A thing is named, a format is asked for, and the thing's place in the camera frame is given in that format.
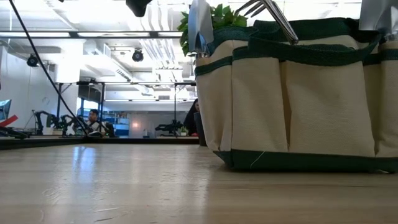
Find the computer monitor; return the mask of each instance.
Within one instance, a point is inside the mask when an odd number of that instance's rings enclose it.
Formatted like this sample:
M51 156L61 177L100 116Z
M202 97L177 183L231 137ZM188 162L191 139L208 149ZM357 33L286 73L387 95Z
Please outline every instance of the computer monitor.
M11 100L0 101L0 121L8 119L10 107L11 107Z

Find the dome camera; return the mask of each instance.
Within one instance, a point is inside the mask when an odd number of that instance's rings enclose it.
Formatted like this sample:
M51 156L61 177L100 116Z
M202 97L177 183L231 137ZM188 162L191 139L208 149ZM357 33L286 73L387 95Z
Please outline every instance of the dome camera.
M135 62L141 62L143 59L144 55L142 54L142 49L136 49L132 55L132 60Z
M28 66L30 66L30 67L37 68L38 62L39 62L39 60L37 59L36 55L31 54L30 57L27 59L26 64L28 64Z

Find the black cable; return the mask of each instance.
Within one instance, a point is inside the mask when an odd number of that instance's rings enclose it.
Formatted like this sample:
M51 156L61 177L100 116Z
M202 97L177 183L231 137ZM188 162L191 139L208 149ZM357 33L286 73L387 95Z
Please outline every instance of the black cable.
M57 92L58 96L60 97L60 99L61 99L63 105L66 107L66 109L68 110L68 112L73 116L73 118L77 119L76 116L75 116L75 114L73 114L72 110L68 107L67 103L66 103L65 100L63 99L61 93L58 91L57 86L55 86L55 83L54 83L54 81L51 79L51 76L50 76L49 72L48 72L47 69L45 68L45 66L44 66L44 64L43 64L43 61L42 61L42 59L40 58L39 53L38 53L38 51L37 51L35 45L33 44L33 40L32 40L32 38L30 37L29 32L28 32L27 29L26 29L26 26L25 26L25 24L24 24L24 21L22 20L21 16L19 15L19 12L18 12L18 10L17 10L17 7L16 7L15 4L14 4L14 1L13 1L13 0L9 0L9 2L10 2L10 4L11 4L12 9L13 9L14 12L15 12L15 15L17 16L17 18L18 18L18 20L19 20L19 23L21 24L21 26L22 26L22 28L23 28L25 34L26 34L27 39L29 40L30 46L32 46L33 52L36 54L36 57L37 57L37 60L39 61L40 66L43 68L43 71L44 71L45 75L47 76L47 78L48 78L48 80L50 81L51 85L54 87L54 90ZM87 136L87 132L86 132L86 130L84 129L83 125L79 123L79 126L83 129L83 132L85 133L85 136Z

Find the wooden tabletop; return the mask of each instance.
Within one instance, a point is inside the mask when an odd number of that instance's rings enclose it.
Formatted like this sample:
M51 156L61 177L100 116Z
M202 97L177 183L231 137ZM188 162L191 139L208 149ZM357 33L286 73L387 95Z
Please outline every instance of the wooden tabletop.
M0 223L398 223L398 176L231 172L209 149L0 151Z

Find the dark hair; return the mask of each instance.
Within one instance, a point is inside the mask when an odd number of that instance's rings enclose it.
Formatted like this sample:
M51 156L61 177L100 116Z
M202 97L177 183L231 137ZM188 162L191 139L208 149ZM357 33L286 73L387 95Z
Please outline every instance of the dark hair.
M194 114L196 112L198 112L197 108L195 107L195 104L197 102L198 102L198 99L196 99L193 102L191 109L189 110L187 117L185 118L185 121L184 121L184 126L187 127L189 135L197 132L197 125L195 124L195 116L194 116Z
M97 116L98 116L99 113L100 113L100 112L98 112L97 109L91 109L91 110L90 110L90 113L91 113L91 112L93 112L93 113L94 113L95 115L97 115Z

